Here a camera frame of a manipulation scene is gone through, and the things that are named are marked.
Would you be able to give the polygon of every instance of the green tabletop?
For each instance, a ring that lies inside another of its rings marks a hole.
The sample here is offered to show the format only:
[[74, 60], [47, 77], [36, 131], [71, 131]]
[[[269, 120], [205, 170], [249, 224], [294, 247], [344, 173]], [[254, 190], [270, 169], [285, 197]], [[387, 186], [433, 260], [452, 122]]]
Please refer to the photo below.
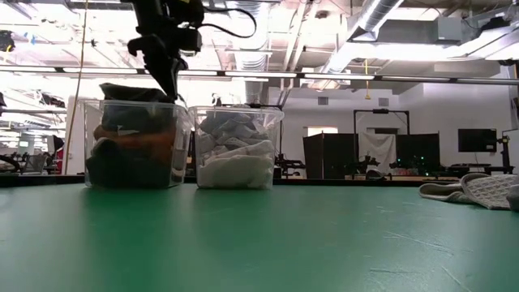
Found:
[[519, 214], [416, 188], [0, 189], [0, 291], [514, 291]]

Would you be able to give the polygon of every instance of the chair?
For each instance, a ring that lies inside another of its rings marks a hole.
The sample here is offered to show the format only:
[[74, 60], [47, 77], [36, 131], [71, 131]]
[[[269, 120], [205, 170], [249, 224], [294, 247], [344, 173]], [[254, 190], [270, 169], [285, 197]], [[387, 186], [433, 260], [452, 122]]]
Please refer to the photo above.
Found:
[[45, 167], [45, 156], [30, 155], [21, 170], [22, 174], [41, 174]]

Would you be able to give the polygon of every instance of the monitor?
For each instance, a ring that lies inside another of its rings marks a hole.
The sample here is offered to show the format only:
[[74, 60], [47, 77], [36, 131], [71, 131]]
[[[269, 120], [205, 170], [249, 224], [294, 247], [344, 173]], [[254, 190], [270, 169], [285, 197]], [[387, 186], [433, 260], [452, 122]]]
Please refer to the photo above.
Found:
[[459, 152], [496, 152], [497, 131], [495, 129], [458, 129]]

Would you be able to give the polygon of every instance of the orange cloth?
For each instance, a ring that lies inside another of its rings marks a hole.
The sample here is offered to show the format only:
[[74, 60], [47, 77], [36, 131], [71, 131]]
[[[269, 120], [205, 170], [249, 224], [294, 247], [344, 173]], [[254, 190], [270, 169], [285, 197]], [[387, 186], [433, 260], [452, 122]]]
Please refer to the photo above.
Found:
[[172, 147], [175, 141], [175, 127], [171, 131], [154, 134], [130, 134], [119, 135], [116, 131], [106, 131], [101, 125], [94, 131], [94, 138], [108, 138], [117, 143], [121, 148], [142, 149], [151, 153], [151, 158], [170, 164], [172, 160]]

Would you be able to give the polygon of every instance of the plastic storage container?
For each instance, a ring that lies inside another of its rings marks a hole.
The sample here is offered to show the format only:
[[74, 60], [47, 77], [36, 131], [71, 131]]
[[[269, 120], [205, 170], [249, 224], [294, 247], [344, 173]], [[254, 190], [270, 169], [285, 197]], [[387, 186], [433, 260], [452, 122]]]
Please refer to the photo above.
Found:
[[281, 111], [196, 106], [190, 112], [199, 187], [272, 187]]
[[85, 101], [85, 182], [165, 188], [183, 182], [192, 119], [178, 105]]

